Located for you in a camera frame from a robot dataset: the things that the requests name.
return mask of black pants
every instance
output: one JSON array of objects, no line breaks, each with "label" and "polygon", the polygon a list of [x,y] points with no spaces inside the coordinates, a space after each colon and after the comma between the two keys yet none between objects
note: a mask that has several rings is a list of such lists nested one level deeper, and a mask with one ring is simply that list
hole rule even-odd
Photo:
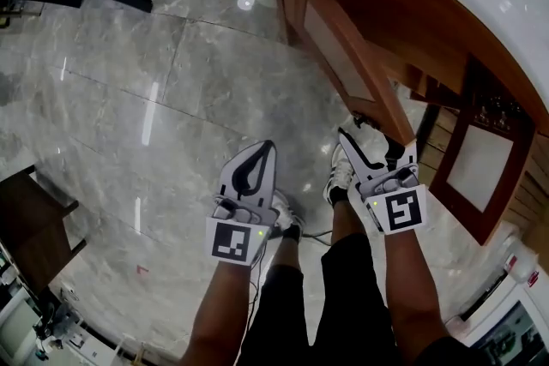
[{"label": "black pants", "polygon": [[326,299],[315,344],[309,346],[307,340],[303,274],[293,267],[273,266],[238,366],[400,362],[368,237],[341,239],[322,264]]}]

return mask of sock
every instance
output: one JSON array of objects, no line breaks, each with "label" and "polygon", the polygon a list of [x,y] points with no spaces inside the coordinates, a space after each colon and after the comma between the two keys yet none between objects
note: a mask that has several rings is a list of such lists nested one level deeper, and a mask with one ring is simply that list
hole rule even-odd
[{"label": "sock", "polygon": [[301,228],[298,225],[291,225],[284,232],[282,232],[284,238],[292,238],[299,244],[301,238]]},{"label": "sock", "polygon": [[329,191],[329,199],[332,201],[332,207],[334,207],[335,203],[338,201],[349,201],[347,191],[339,186],[334,186],[332,190]]}]

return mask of red object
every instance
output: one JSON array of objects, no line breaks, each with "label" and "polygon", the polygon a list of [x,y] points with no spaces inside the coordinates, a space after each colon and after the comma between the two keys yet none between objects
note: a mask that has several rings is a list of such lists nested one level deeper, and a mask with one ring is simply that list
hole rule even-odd
[{"label": "red object", "polygon": [[528,280],[528,286],[532,287],[532,285],[535,284],[535,282],[538,280],[540,276],[540,272],[533,272],[532,276],[530,276],[530,279]]}]

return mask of person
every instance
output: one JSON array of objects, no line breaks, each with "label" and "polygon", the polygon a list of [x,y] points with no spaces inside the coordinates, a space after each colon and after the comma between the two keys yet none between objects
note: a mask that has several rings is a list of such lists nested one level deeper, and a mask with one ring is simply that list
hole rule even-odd
[{"label": "person", "polygon": [[220,262],[196,314],[182,366],[275,364],[480,364],[451,338],[414,231],[385,236],[387,309],[377,288],[364,225],[347,189],[353,168],[341,145],[323,195],[334,209],[331,248],[322,257],[325,302],[313,346],[307,339],[298,246],[303,222],[278,191],[273,207],[291,225],[271,262],[247,327],[250,267]]}]

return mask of cable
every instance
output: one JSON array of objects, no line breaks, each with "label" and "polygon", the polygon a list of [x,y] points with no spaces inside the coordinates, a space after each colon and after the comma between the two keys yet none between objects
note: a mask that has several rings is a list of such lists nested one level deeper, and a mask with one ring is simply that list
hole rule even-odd
[{"label": "cable", "polygon": [[254,281],[253,281],[253,280],[250,281],[250,284],[252,284],[252,286],[256,289],[256,292],[257,292],[258,288],[257,288],[257,285],[254,284]]},{"label": "cable", "polygon": [[322,239],[320,239],[318,237],[307,237],[307,238],[312,238],[315,241],[318,241],[320,244],[324,244],[325,246],[332,247],[332,244],[326,243],[325,241],[323,241]]},{"label": "cable", "polygon": [[259,258],[259,273],[257,274],[257,285],[254,285],[253,282],[250,281],[250,283],[256,287],[256,295],[254,296],[254,299],[251,301],[251,312],[250,312],[250,316],[248,317],[248,325],[246,326],[246,333],[250,331],[251,317],[254,315],[254,310],[256,309],[256,302],[257,302],[257,299],[259,298],[259,288],[257,287],[259,286],[259,281],[261,279],[261,263],[263,261],[263,257],[265,256],[266,251],[267,251],[267,243],[265,243],[265,245],[263,246],[263,252],[261,253],[261,257]]},{"label": "cable", "polygon": [[303,238],[312,238],[315,241],[318,241],[320,244],[324,244],[325,246],[331,247],[332,244],[326,243],[324,240],[318,238],[318,237],[323,237],[324,235],[328,235],[329,233],[332,233],[332,231],[325,231],[325,232],[319,232],[319,233],[304,233]]}]

